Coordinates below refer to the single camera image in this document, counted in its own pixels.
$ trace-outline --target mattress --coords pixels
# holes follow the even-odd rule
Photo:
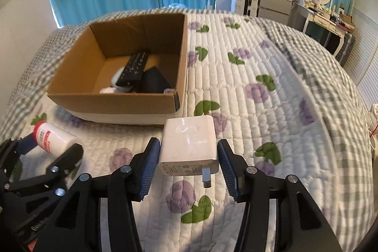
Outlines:
[[[351,79],[321,45],[287,26],[226,12],[169,12],[178,11],[189,23],[184,116],[210,114],[217,139],[226,138],[235,153],[266,174],[296,174],[343,250],[352,251],[373,223],[374,197],[365,109]],[[119,12],[98,20],[158,12]],[[83,162],[69,184],[82,172],[111,173],[143,151],[150,137],[162,135],[160,128],[81,120],[46,96],[57,66],[86,26],[67,26],[50,36],[13,92],[0,130],[2,139],[17,138],[47,119],[82,138]],[[51,161],[37,147],[21,158],[14,176],[41,174]],[[157,170],[149,195],[133,203],[143,250],[233,251],[244,205],[228,195],[221,171],[212,183],[204,189],[200,176],[168,177]],[[189,213],[200,199],[212,210],[194,221]],[[274,201],[270,209],[267,251],[273,250]],[[103,250],[109,251],[106,200],[102,215]]]

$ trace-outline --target power adapter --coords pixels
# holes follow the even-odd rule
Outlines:
[[[164,125],[158,166],[168,176],[202,175],[211,187],[210,174],[217,173],[217,139],[210,115],[168,119]]]

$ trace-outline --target cardboard box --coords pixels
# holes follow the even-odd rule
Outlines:
[[[77,38],[53,77],[47,95],[84,120],[164,124],[182,117],[186,91],[187,21],[181,13],[138,15],[97,22]],[[176,91],[101,94],[130,55],[147,50],[145,70],[156,66]]]

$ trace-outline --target remote control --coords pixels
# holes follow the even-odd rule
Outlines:
[[[147,51],[140,51],[131,55],[131,58],[123,69],[119,79],[116,82],[118,87],[133,86],[135,82],[141,81],[144,67],[148,58]]]

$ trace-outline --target gray refrigerator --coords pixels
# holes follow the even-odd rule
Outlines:
[[[258,17],[287,25],[291,9],[292,0],[260,0]]]

